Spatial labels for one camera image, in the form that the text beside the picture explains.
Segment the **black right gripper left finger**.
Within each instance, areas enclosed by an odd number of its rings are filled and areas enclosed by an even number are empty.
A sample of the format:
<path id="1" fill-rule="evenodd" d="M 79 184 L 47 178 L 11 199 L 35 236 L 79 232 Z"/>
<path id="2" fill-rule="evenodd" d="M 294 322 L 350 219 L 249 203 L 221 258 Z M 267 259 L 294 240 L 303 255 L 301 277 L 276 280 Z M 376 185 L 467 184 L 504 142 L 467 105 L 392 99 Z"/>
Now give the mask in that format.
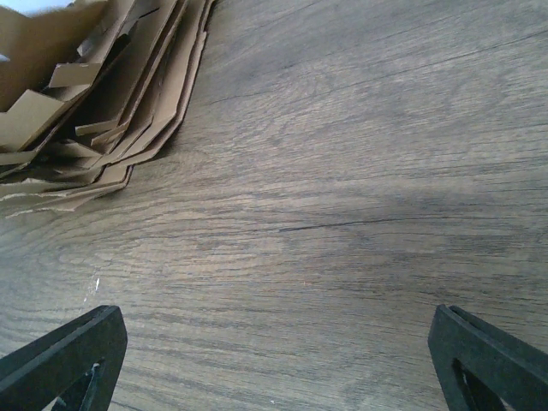
<path id="1" fill-rule="evenodd" d="M 120 307 L 94 308 L 1 359 L 1 409 L 108 409 L 127 345 Z"/>

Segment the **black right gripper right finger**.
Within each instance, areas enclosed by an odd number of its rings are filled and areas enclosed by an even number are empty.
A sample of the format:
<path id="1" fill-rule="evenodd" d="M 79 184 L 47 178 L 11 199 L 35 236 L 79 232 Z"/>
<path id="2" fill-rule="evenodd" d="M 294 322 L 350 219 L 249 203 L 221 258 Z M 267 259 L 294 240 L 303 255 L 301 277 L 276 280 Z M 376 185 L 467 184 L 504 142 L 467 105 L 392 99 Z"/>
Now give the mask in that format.
<path id="1" fill-rule="evenodd" d="M 547 354 L 471 313 L 437 306 L 428 348 L 448 409 L 547 409 Z"/>

